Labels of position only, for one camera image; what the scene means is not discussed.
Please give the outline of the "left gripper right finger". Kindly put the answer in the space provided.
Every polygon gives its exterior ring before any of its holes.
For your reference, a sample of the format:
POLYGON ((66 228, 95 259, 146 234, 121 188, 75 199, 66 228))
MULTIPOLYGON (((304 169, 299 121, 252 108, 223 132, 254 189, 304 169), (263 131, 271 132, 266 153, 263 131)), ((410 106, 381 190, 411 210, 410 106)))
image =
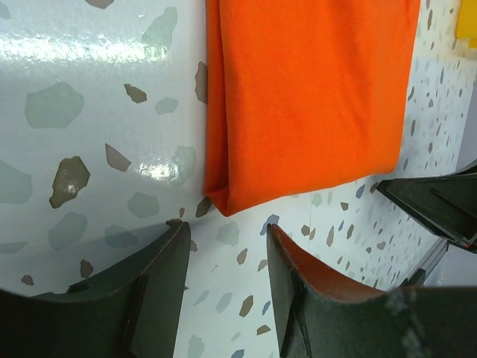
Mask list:
POLYGON ((281 357, 291 356, 293 339, 303 344, 299 357, 315 357, 306 321, 306 300, 324 298, 359 304, 383 295, 303 250, 278 224, 267 226, 268 274, 281 357))

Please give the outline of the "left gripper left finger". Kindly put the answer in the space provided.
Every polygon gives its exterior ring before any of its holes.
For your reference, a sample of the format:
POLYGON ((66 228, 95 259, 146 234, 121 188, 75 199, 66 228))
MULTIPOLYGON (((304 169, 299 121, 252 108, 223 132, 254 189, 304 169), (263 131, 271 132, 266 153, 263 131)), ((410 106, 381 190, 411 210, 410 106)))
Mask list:
POLYGON ((1 291, 1 356, 172 357, 190 244, 177 222, 64 293, 1 291))

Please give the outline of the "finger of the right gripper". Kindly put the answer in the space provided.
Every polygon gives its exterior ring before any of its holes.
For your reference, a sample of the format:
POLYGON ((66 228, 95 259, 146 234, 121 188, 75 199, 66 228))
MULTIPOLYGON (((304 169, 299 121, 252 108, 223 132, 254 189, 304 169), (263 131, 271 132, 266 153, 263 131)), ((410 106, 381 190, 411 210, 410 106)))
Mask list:
POLYGON ((383 180, 377 190, 435 236, 476 253, 476 161, 449 175, 383 180))

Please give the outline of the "orange t shirt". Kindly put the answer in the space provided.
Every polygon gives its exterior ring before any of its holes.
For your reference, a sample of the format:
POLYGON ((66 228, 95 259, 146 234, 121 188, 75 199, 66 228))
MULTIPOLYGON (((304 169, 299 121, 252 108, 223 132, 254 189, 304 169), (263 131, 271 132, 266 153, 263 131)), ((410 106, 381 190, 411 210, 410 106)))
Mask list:
POLYGON ((204 192, 225 216, 392 172, 418 1, 208 1, 204 192))

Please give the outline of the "yellow plastic tray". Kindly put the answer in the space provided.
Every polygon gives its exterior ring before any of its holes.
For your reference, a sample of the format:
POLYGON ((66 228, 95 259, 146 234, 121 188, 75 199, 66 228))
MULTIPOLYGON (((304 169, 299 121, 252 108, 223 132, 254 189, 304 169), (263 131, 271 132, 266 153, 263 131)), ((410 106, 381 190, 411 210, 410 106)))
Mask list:
POLYGON ((471 49, 476 49, 477 0, 461 0, 455 36, 466 40, 471 49))

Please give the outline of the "aluminium frame rail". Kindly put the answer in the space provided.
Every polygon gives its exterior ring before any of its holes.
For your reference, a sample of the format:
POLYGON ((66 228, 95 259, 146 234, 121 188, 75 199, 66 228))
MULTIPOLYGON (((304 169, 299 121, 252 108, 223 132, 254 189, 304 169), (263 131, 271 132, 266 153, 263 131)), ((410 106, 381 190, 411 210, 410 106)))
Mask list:
POLYGON ((445 240, 433 244, 415 270, 399 286, 440 286, 448 248, 449 244, 445 240))

